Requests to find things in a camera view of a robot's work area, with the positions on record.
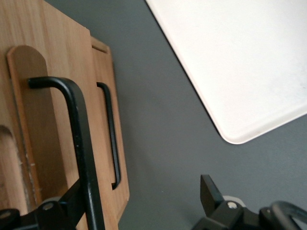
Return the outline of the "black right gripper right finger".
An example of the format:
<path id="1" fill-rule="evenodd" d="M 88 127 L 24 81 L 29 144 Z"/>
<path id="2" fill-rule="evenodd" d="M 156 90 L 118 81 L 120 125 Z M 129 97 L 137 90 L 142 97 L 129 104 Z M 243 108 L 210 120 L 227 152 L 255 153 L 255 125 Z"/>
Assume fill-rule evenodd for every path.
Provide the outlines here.
<path id="1" fill-rule="evenodd" d="M 205 174 L 200 179 L 200 199 L 205 217 L 194 230 L 260 230 L 258 214 L 249 211 L 235 200 L 227 200 L 212 178 Z"/>

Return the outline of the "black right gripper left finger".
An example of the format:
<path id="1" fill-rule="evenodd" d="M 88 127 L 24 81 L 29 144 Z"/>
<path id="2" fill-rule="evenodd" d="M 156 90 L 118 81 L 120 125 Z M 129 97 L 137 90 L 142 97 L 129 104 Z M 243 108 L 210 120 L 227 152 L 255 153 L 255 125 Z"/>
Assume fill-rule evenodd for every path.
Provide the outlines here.
<path id="1" fill-rule="evenodd" d="M 18 209 L 0 211 L 2 230 L 75 230 L 88 218 L 88 183 L 78 180 L 58 201 L 48 201 L 26 215 Z"/>

